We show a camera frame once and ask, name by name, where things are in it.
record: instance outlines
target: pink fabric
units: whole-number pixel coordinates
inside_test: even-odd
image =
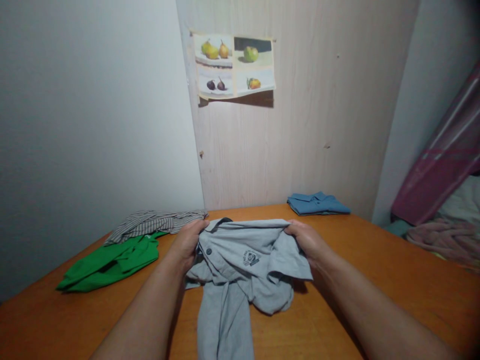
[[[475,225],[436,219],[407,231],[408,242],[442,255],[470,269],[480,267],[480,242],[475,239]]]
[[[391,212],[420,225],[450,194],[480,170],[480,62],[411,168]]]

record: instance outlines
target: table surface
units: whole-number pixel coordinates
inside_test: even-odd
[[[355,215],[296,216],[286,204],[211,211],[210,219],[299,219],[398,305],[468,355],[478,345],[480,278]],[[159,259],[174,239],[159,239]],[[77,256],[0,306],[0,359],[87,359],[115,325],[155,267],[89,292],[55,287]],[[170,358],[197,358],[197,315],[202,288],[185,292]],[[267,316],[250,306],[257,359],[361,359],[361,354],[320,293],[309,282],[295,290],[291,308]]]

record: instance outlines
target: wooden wall panel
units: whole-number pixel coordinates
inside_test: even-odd
[[[333,194],[370,220],[418,0],[177,0],[205,206]],[[198,106],[189,29],[271,37],[273,108]]]

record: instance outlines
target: striped shirt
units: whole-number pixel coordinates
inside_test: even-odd
[[[155,232],[176,234],[180,229],[196,219],[205,219],[209,215],[205,210],[185,212],[165,212],[141,210],[129,215],[110,234],[103,246],[121,244],[126,240]]]

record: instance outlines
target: folded blue shirt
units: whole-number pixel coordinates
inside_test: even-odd
[[[287,200],[291,209],[300,216],[350,214],[350,209],[344,206],[333,195],[317,192],[313,195],[294,193]]]

